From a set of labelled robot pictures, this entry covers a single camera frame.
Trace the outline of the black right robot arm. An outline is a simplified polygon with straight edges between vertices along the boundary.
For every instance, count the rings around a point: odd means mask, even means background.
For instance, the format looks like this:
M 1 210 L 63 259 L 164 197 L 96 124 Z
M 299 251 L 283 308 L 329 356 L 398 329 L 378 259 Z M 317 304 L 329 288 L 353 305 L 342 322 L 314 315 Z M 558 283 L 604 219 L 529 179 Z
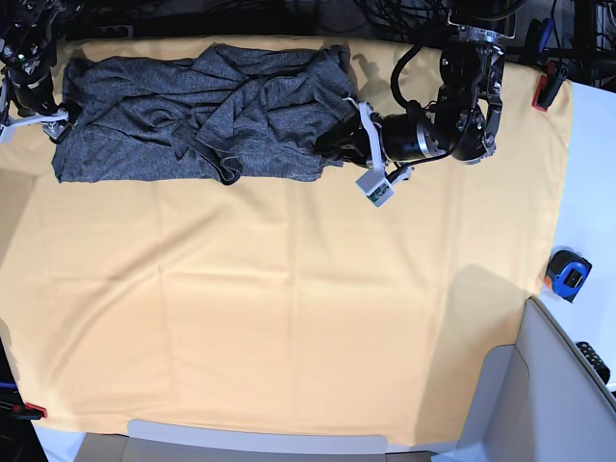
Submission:
M 302 38 L 212 36 L 195 58 L 73 57 L 63 99 L 53 97 L 56 44 L 80 21 L 76 1 L 1 5 L 3 98 L 28 111 L 69 163 L 151 164 L 235 159 L 267 147 L 311 154 L 337 124 L 363 127 L 371 108 L 355 98 L 348 49 L 309 49 Z

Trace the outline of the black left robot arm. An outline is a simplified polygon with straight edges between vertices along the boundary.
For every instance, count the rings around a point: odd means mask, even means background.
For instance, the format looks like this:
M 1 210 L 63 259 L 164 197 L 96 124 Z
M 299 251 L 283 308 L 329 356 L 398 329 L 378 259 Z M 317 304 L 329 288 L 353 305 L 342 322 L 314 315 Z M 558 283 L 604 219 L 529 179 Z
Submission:
M 414 167 L 448 157 L 475 164 L 494 154 L 500 126 L 505 64 L 502 39 L 515 34 L 520 1 L 451 1 L 446 20 L 428 28 L 398 59 L 390 89 L 403 109 L 382 116 L 354 102 L 353 114 L 318 138 L 324 158 L 368 168 L 390 184 Z M 423 106 L 406 98 L 400 76 L 435 39 L 444 38 L 435 100 Z

